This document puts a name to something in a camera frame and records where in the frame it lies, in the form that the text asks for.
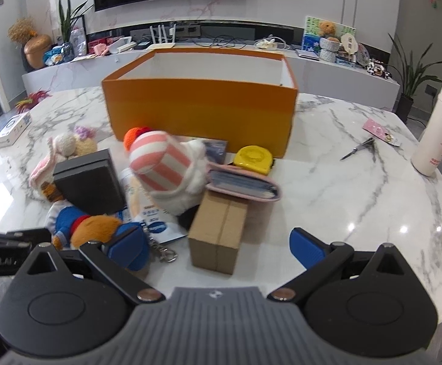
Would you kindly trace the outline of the pink card holder wallet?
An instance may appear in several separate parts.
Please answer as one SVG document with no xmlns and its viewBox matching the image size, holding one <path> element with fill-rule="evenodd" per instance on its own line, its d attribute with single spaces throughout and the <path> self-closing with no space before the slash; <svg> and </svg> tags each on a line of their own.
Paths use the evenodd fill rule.
<svg viewBox="0 0 442 365">
<path fill-rule="evenodd" d="M 213 162 L 207 166 L 206 188 L 219 194 L 261 203 L 276 202 L 282 197 L 280 186 L 270 177 Z"/>
</svg>

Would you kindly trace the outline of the yellow tape measure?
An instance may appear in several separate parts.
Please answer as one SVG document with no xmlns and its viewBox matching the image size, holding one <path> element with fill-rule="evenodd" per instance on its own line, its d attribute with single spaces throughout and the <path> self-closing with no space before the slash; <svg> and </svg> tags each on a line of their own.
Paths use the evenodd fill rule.
<svg viewBox="0 0 442 365">
<path fill-rule="evenodd" d="M 274 157 L 266 148 L 250 145 L 241 148 L 232 164 L 244 170 L 268 176 L 274 166 Z"/>
</svg>

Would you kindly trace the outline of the white plush striped hat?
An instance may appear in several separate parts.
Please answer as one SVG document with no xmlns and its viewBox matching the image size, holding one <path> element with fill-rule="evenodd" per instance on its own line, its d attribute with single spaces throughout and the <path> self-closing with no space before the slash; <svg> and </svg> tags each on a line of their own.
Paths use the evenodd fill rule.
<svg viewBox="0 0 442 365">
<path fill-rule="evenodd" d="M 208 167 L 201 140 L 181 142 L 165 131 L 140 128 L 124 139 L 130 170 L 159 208 L 178 217 L 200 204 Z"/>
</svg>

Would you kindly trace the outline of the illustrated book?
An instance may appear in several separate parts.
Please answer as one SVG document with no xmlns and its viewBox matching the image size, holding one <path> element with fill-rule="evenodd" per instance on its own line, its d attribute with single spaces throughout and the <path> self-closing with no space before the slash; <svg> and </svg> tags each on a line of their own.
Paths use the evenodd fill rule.
<svg viewBox="0 0 442 365">
<path fill-rule="evenodd" d="M 223 164 L 227 154 L 228 142 L 225 140 L 203 138 L 205 154 L 210 162 Z"/>
</svg>

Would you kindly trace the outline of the brown cardboard box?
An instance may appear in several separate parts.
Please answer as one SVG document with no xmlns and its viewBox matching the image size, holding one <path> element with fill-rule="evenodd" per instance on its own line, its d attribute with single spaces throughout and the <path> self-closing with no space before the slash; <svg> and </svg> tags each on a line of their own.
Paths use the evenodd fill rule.
<svg viewBox="0 0 442 365">
<path fill-rule="evenodd" d="M 192 265 L 234 273 L 247 209 L 247 200 L 205 191 L 188 234 Z"/>
</svg>

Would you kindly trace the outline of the cow figurines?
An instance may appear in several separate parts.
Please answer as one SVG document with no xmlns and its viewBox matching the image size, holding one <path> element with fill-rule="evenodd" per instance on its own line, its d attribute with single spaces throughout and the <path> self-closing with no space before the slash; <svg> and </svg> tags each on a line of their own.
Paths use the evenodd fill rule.
<svg viewBox="0 0 442 365">
<path fill-rule="evenodd" d="M 390 79 L 391 73 L 385 68 L 384 64 L 377 59 L 371 58 L 366 66 L 367 73 L 372 76 L 380 77 L 384 79 Z"/>
</svg>

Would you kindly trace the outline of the green blue picture board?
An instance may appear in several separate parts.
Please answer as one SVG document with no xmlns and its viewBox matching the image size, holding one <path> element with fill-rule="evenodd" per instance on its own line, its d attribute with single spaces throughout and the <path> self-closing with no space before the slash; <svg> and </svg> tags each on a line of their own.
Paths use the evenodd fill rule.
<svg viewBox="0 0 442 365">
<path fill-rule="evenodd" d="M 341 23 L 306 16 L 302 36 L 302 50 L 312 52 L 322 61 L 335 63 L 337 57 L 347 54 L 341 46 L 341 38 L 349 34 L 355 42 L 356 29 Z"/>
</svg>

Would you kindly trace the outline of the black square box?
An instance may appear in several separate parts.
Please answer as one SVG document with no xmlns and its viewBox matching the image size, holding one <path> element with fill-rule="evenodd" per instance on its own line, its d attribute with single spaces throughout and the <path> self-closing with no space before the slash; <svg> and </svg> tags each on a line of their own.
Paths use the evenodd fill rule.
<svg viewBox="0 0 442 365">
<path fill-rule="evenodd" d="M 108 149 L 57 163 L 53 180 L 63 197 L 87 214 L 115 214 L 126 205 Z"/>
</svg>

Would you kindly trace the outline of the round paper fan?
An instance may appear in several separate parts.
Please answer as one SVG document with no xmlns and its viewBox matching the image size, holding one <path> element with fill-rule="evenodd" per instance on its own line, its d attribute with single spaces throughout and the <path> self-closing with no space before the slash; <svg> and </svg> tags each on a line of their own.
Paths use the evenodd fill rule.
<svg viewBox="0 0 442 365">
<path fill-rule="evenodd" d="M 345 33 L 340 37 L 340 43 L 348 55 L 354 55 L 359 50 L 359 44 L 351 33 Z"/>
</svg>

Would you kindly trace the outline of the metal keychain clasp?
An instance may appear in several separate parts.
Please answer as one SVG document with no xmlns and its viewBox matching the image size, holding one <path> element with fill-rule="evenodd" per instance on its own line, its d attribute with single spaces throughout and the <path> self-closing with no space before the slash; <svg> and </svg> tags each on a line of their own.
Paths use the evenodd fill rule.
<svg viewBox="0 0 442 365">
<path fill-rule="evenodd" d="M 172 263 L 177 260 L 177 253 L 155 240 L 147 227 L 144 227 L 143 231 L 148 239 L 151 251 L 160 260 L 160 262 Z"/>
</svg>

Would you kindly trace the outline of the crocheted bunny doll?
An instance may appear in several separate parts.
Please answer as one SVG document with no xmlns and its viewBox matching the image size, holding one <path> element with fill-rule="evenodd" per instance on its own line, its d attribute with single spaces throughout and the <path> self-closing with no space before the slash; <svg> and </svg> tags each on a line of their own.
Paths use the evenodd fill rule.
<svg viewBox="0 0 442 365">
<path fill-rule="evenodd" d="M 59 162 L 96 152 L 98 148 L 95 136 L 94 129 L 76 126 L 73 131 L 50 137 L 47 140 L 48 154 L 30 173 L 30 186 L 48 202 L 63 200 L 54 183 L 53 171 Z"/>
</svg>

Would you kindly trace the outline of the green potted plant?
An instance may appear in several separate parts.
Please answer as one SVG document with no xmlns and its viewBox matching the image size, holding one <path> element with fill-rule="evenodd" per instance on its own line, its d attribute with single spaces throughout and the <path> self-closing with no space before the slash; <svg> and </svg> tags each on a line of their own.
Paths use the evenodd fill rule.
<svg viewBox="0 0 442 365">
<path fill-rule="evenodd" d="M 74 58 L 86 55 L 86 33 L 84 15 L 91 8 L 88 2 L 83 2 L 71 8 L 71 0 L 63 7 L 58 0 L 58 17 L 62 36 L 62 58 L 68 63 Z"/>
<path fill-rule="evenodd" d="M 423 63 L 423 59 L 433 46 L 433 44 L 430 43 L 421 54 L 420 58 L 415 62 L 413 51 L 411 50 L 410 53 L 407 54 L 397 35 L 388 36 L 392 42 L 394 50 L 397 52 L 399 62 L 398 66 L 389 64 L 389 67 L 396 71 L 401 80 L 401 94 L 397 101 L 395 114 L 403 123 L 405 123 L 411 112 L 411 108 L 413 107 L 414 95 L 416 94 L 417 88 L 424 82 L 442 83 L 442 79 L 438 76 L 426 73 L 429 68 L 441 65 L 442 60 L 428 64 Z"/>
</svg>

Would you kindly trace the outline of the white Vaseline lotion tube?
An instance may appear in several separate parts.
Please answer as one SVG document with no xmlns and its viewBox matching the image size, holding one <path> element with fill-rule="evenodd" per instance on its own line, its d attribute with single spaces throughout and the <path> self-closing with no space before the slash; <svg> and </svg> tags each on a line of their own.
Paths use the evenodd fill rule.
<svg viewBox="0 0 442 365">
<path fill-rule="evenodd" d="M 163 244 L 187 236 L 185 228 L 179 225 L 176 217 L 154 204 L 150 194 L 129 168 L 119 173 L 119 182 L 124 190 L 131 219 L 144 222 L 157 242 Z"/>
</svg>

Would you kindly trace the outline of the golden vase with dried flowers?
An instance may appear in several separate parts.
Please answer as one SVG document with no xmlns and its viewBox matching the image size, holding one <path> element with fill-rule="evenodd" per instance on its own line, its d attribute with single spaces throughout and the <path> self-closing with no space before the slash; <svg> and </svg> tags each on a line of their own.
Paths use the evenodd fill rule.
<svg viewBox="0 0 442 365">
<path fill-rule="evenodd" d="M 41 69 L 46 52 L 52 48 L 52 38 L 46 34 L 39 34 L 35 29 L 31 17 L 18 19 L 9 29 L 8 37 L 12 43 L 19 45 L 25 68 L 30 70 Z"/>
</svg>

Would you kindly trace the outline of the blue orange plush doll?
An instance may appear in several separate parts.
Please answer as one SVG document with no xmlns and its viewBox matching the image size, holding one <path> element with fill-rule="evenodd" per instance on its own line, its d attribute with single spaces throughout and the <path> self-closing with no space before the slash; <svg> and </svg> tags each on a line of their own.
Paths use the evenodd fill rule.
<svg viewBox="0 0 442 365">
<path fill-rule="evenodd" d="M 117 217 L 81 211 L 65 200 L 52 183 L 44 182 L 40 189 L 52 204 L 44 224 L 52 234 L 53 246 L 59 251 L 76 249 L 88 241 L 108 242 L 123 224 Z"/>
</svg>

